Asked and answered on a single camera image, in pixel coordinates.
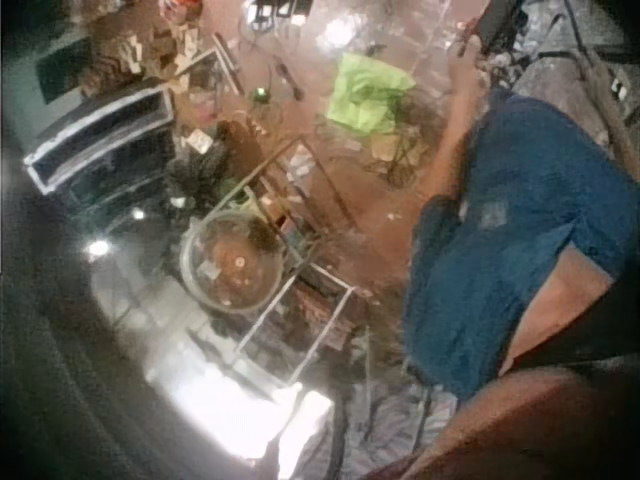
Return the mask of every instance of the green cloth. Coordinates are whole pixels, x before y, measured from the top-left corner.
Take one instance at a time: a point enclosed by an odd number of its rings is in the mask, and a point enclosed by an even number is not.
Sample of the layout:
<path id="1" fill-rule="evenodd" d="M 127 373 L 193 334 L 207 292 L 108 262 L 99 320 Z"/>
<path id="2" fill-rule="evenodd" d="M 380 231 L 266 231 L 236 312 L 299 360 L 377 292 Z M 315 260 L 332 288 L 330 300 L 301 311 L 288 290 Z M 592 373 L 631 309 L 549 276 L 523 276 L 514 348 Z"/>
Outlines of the green cloth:
<path id="1" fill-rule="evenodd" d="M 395 106 L 416 82 L 399 68 L 345 53 L 327 118 L 363 134 L 395 130 Z"/>

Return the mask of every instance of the blue shirt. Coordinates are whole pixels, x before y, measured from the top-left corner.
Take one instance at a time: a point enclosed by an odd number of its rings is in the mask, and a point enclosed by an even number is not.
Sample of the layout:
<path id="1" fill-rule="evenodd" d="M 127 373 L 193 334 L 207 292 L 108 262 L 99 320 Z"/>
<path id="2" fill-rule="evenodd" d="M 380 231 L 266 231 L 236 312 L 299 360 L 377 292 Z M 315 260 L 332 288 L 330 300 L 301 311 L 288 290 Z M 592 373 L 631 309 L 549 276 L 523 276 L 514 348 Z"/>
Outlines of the blue shirt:
<path id="1" fill-rule="evenodd" d="M 551 105 L 511 97 L 469 155 L 464 221 L 445 197 L 422 211 L 403 318 L 413 360 L 461 399 L 497 375 L 568 243 L 614 279 L 640 243 L 638 186 Z"/>

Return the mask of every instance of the green towel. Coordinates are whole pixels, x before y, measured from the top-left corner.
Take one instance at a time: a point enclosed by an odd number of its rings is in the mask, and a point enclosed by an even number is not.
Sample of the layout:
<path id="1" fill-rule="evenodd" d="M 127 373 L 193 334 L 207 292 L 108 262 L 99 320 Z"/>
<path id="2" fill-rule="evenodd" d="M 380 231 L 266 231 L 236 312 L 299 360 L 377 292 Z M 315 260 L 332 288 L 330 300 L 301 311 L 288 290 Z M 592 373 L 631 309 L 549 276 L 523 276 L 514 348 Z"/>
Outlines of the green towel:
<path id="1" fill-rule="evenodd" d="M 327 118 L 362 134 L 395 130 L 395 106 L 416 82 L 399 68 L 345 53 Z"/>

